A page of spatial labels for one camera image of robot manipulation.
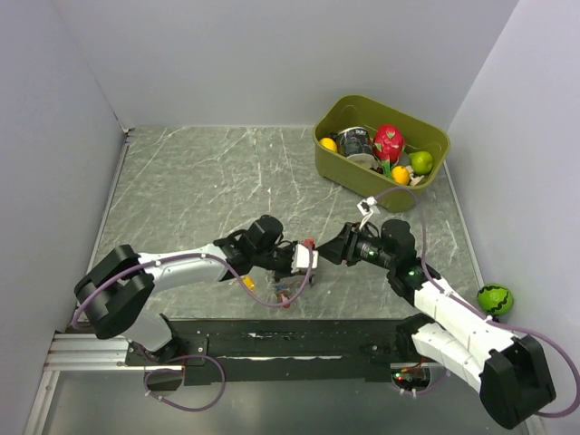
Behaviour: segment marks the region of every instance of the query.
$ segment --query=yellow object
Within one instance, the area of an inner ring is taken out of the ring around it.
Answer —
[[[403,166],[395,166],[392,171],[392,178],[398,182],[399,184],[402,184],[404,186],[407,186],[409,184],[409,181],[411,181],[411,174],[409,174],[409,171],[407,170],[407,168],[403,167]]]
[[[254,281],[252,281],[252,278],[250,278],[249,276],[244,276],[244,279],[242,279],[242,281],[244,281],[244,284],[250,290],[250,292],[253,292],[254,289],[256,288]]]
[[[332,152],[337,152],[338,147],[336,146],[336,142],[330,138],[322,138],[320,139],[320,144],[325,147],[327,150]]]

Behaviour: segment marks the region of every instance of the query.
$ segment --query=watermelon toy ball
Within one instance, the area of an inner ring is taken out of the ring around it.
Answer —
[[[392,125],[383,125],[374,137],[372,152],[374,157],[381,161],[387,177],[391,174],[391,166],[395,165],[405,148],[405,139],[400,131]]]
[[[490,283],[478,291],[478,303],[486,314],[502,315],[514,304],[514,296],[501,284]]]

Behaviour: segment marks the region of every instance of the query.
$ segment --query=yellow lemon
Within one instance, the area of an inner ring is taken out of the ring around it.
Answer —
[[[330,138],[322,138],[320,139],[320,144],[325,147],[327,150],[336,152],[338,151],[338,147],[336,146],[336,142]]]
[[[409,174],[407,168],[405,168],[404,166],[395,166],[392,169],[391,174],[396,182],[404,186],[407,186],[409,184],[409,181],[411,181],[411,175]]]

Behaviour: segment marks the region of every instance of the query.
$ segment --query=gray marble tabletop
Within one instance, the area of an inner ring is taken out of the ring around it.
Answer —
[[[132,130],[97,250],[113,247],[163,253],[202,247],[263,214],[279,218],[285,238],[321,244],[346,221],[360,220],[361,197],[314,167],[310,128],[143,127]],[[428,262],[474,302],[478,284],[450,184],[444,171],[421,196],[427,215]],[[421,247],[417,210],[386,218],[410,222]],[[271,275],[253,269],[256,294],[274,302]],[[299,278],[285,281],[297,288]],[[403,318],[414,308],[400,299],[385,271],[321,259],[315,285],[290,308],[256,304],[237,284],[186,285],[154,295],[148,308],[173,318]]]

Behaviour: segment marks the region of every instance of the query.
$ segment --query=plastic storage bin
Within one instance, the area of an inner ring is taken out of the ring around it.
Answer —
[[[406,143],[405,152],[425,150],[433,156],[433,170],[427,179],[419,186],[408,186],[408,189],[419,196],[435,179],[450,150],[447,134],[427,122],[362,95],[342,97],[314,127],[314,158],[318,173],[365,198],[400,186],[384,175],[357,165],[337,152],[327,150],[319,142],[330,132],[339,132],[349,127],[364,127],[373,139],[384,124],[391,124],[401,131]],[[409,193],[398,190],[382,197],[379,204],[396,213],[411,208],[413,198]]]

